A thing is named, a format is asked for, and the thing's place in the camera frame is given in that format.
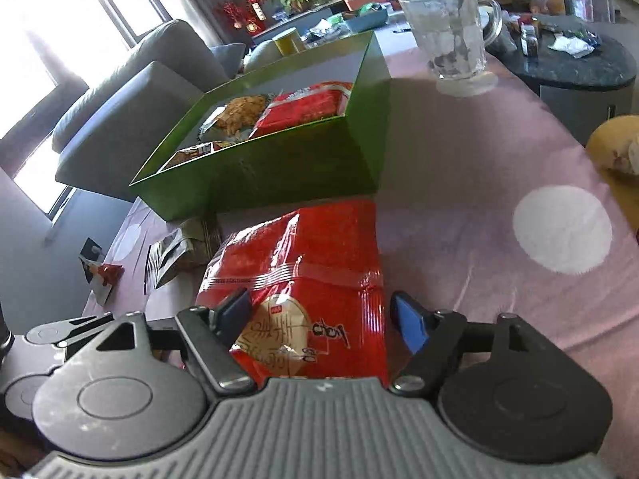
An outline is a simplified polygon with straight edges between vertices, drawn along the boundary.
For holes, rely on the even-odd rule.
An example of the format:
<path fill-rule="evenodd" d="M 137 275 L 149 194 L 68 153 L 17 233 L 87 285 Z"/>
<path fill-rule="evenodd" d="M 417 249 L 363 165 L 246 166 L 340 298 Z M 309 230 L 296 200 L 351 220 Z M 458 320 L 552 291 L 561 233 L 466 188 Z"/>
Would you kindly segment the pink dotted tablecloth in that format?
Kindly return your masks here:
<path fill-rule="evenodd" d="M 522 316 L 607 387 L 601 454 L 638 473 L 638 244 L 586 151 L 502 64 L 446 95 L 408 34 L 390 70 L 385 166 L 370 224 L 388 291 L 473 320 Z"/>

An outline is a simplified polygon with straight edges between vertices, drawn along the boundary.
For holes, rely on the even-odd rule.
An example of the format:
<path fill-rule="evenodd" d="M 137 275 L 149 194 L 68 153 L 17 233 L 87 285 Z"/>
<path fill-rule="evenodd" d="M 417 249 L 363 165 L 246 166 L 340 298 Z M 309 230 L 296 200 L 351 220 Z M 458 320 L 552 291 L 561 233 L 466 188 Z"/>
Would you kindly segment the black round side table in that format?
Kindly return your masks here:
<path fill-rule="evenodd" d="M 600 38 L 599 47 L 582 58 L 552 50 L 550 32 L 543 33 L 535 57 L 520 50 L 496 55 L 583 145 L 599 125 L 633 112 L 637 62 L 613 37 Z"/>

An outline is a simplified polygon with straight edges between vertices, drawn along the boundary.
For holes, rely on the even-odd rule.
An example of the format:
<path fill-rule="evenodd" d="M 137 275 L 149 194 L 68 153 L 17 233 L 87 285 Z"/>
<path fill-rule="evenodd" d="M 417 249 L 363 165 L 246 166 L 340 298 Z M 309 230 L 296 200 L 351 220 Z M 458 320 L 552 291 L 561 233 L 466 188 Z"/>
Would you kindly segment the grey sofa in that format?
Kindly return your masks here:
<path fill-rule="evenodd" d="M 201 96 L 244 70 L 247 52 L 241 42 L 207 47 L 186 21 L 160 25 L 58 120 L 55 180 L 132 202 L 137 171 Z"/>

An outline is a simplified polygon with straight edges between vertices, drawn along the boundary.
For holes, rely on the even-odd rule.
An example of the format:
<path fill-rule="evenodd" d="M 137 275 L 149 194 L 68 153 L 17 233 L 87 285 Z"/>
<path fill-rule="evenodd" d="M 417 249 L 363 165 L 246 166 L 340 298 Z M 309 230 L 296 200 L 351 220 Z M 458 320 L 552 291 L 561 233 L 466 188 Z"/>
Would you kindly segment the brown grey snack packet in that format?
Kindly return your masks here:
<path fill-rule="evenodd" d="M 179 273 L 206 266 L 222 242 L 218 221 L 189 218 L 149 247 L 144 291 L 151 294 Z"/>

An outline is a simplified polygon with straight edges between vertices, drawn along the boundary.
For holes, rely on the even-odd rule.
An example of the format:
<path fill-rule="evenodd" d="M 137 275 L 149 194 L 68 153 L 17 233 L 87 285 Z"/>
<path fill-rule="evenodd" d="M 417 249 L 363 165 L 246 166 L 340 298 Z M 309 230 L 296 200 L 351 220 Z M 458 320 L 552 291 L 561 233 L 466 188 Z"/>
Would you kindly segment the blue plastic basket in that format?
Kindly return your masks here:
<path fill-rule="evenodd" d="M 385 26 L 387 21 L 388 9 L 381 6 L 379 9 L 369 9 L 355 18 L 345 20 L 344 25 L 352 34 L 360 34 L 361 32 L 368 32 L 368 30 Z"/>

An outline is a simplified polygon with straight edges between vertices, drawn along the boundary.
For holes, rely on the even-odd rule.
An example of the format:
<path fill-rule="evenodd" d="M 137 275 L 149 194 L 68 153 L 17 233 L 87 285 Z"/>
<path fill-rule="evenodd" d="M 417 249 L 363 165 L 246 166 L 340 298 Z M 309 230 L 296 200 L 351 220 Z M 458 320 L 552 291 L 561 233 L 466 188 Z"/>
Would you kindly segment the yellow tin can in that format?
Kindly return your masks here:
<path fill-rule="evenodd" d="M 298 30 L 290 27 L 273 37 L 274 44 L 284 57 L 304 52 L 306 45 L 303 43 Z"/>

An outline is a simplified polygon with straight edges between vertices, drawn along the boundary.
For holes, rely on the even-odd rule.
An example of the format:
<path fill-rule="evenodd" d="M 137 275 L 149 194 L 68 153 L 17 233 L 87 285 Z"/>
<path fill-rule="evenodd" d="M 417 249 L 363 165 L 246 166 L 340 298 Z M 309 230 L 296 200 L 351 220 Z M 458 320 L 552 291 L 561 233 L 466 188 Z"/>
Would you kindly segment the large red snack bag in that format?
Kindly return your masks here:
<path fill-rule="evenodd" d="M 218 307 L 249 293 L 251 315 L 232 357 L 258 383 L 272 377 L 377 377 L 388 383 L 385 295 L 376 206 L 306 206 L 234 232 L 196 297 Z"/>

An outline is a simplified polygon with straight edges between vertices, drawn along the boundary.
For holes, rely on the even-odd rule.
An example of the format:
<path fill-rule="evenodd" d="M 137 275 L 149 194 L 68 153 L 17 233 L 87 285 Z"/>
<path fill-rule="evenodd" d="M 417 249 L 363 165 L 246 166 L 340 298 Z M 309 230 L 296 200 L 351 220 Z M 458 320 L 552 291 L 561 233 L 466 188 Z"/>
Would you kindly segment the wall power socket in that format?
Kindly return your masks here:
<path fill-rule="evenodd" d="M 79 255 L 91 262 L 102 262 L 105 256 L 103 249 L 91 238 L 85 240 Z"/>

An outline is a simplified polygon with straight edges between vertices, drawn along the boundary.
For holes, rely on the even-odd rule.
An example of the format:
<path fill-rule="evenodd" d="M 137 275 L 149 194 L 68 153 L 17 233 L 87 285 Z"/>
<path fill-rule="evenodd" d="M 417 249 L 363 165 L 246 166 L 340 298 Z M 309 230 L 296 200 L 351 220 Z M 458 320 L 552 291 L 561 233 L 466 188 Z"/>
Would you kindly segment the red flower decoration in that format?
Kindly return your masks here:
<path fill-rule="evenodd" d="M 216 13 L 235 30 L 244 29 L 251 37 L 266 29 L 268 18 L 263 6 L 268 0 L 224 0 L 216 5 Z"/>

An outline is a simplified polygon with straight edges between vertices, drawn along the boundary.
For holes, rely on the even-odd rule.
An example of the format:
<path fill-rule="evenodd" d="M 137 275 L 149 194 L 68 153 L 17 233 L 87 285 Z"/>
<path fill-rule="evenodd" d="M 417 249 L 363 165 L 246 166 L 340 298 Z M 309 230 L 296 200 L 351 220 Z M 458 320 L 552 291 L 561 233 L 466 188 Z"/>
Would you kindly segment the white red snack packet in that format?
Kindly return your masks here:
<path fill-rule="evenodd" d="M 93 262 L 91 259 L 79 256 L 83 268 L 91 275 L 89 280 L 91 292 L 99 306 L 105 306 L 111 290 L 123 275 L 123 267 L 116 264 Z"/>

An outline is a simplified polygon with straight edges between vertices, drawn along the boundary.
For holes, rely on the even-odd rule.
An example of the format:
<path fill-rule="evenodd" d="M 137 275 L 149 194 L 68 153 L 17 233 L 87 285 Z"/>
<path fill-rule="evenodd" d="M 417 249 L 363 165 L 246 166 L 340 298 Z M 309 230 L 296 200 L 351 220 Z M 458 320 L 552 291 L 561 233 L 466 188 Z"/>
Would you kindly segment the green cardboard box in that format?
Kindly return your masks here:
<path fill-rule="evenodd" d="M 351 83 L 342 115 L 165 166 L 205 118 L 234 97 L 277 95 L 323 81 Z M 374 32 L 282 58 L 206 93 L 160 142 L 130 188 L 165 221 L 370 195 L 385 162 L 389 90 L 389 69 Z"/>

